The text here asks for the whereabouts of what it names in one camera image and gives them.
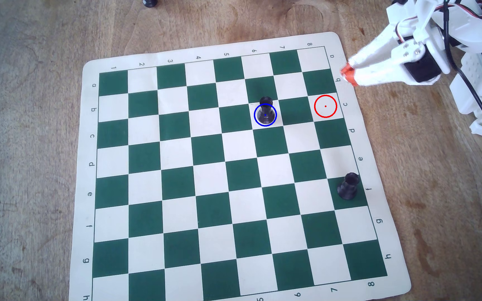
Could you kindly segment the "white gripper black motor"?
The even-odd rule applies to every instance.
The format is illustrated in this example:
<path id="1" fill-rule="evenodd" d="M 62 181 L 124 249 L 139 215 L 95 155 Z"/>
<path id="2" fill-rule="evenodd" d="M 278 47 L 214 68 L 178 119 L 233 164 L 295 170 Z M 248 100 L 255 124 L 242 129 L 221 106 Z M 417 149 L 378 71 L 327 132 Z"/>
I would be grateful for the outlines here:
<path id="1" fill-rule="evenodd" d="M 349 58 L 341 77 L 353 86 L 391 82 L 432 85 L 450 72 L 443 31 L 428 24 L 419 28 L 425 39 L 417 38 L 416 24 L 388 25 L 374 40 Z"/>

